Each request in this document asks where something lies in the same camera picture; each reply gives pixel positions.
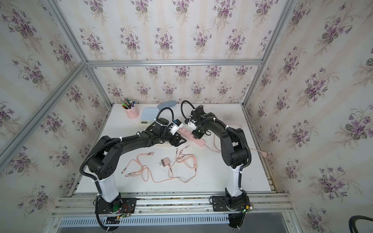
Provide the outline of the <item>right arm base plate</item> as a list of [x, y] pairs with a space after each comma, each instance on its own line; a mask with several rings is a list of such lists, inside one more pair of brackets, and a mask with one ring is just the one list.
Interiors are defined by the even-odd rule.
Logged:
[[244, 193], [237, 197], [211, 196], [209, 202], [214, 212], [240, 211], [246, 213], [253, 210], [249, 197]]

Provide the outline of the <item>pink power strip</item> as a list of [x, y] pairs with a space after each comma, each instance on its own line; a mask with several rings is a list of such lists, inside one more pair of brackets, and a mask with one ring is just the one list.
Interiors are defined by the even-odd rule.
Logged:
[[197, 139], [193, 136], [192, 132], [187, 128], [181, 127], [177, 131], [183, 138], [193, 142], [194, 144], [198, 145], [199, 147], [203, 147], [205, 145], [205, 141], [203, 139]]

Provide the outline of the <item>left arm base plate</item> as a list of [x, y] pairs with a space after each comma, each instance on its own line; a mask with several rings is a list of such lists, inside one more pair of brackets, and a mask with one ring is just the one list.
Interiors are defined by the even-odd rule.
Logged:
[[95, 202], [95, 213], [101, 214], [133, 214], [135, 212], [136, 198], [116, 198], [113, 202], [108, 203], [99, 197]]

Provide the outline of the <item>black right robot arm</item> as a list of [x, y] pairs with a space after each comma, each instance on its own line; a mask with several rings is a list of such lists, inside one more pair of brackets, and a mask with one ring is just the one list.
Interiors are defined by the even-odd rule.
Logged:
[[187, 100], [181, 102], [181, 114], [185, 124], [192, 129], [193, 138], [202, 139], [210, 131], [220, 139], [221, 156], [224, 163], [231, 168], [229, 182], [225, 188], [226, 203], [245, 203], [247, 192], [241, 186], [242, 172], [251, 164], [252, 155], [244, 131], [228, 126], [215, 114], [206, 113], [202, 105], [195, 107]]

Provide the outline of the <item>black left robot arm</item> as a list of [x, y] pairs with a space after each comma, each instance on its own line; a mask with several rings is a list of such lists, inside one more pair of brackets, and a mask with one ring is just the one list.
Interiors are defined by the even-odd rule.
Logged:
[[144, 131], [137, 132], [133, 136], [101, 137], [82, 162], [79, 172], [94, 181], [98, 195], [106, 203], [117, 203], [120, 200], [120, 192], [117, 189], [114, 172], [120, 157], [133, 150], [152, 147], [164, 142], [178, 147], [186, 142], [177, 132], [182, 126], [182, 121], [174, 118], [171, 108], [163, 108], [154, 122]]

